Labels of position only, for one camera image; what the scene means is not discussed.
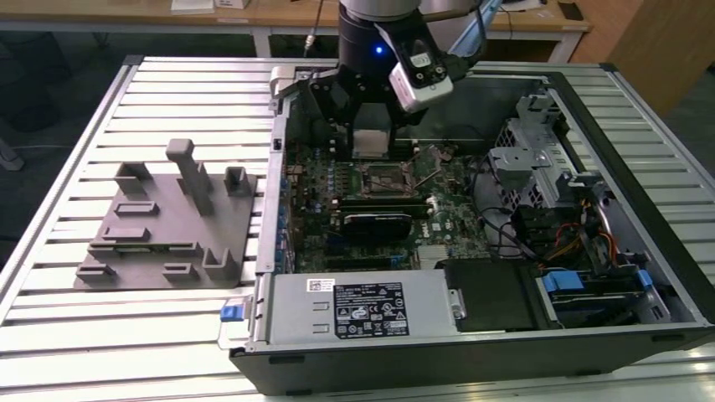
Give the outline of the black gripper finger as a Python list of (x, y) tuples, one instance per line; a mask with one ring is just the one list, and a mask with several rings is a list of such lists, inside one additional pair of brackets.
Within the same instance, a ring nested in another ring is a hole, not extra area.
[(349, 70), (318, 71), (308, 80), (312, 113), (332, 130), (337, 159), (353, 159), (353, 122), (358, 100), (353, 98), (356, 75)]
[(397, 132), (408, 126), (417, 126), (426, 110), (406, 112), (397, 103), (388, 103), (385, 107), (390, 123), (388, 131), (388, 160), (397, 161), (402, 155), (401, 147), (396, 145)]

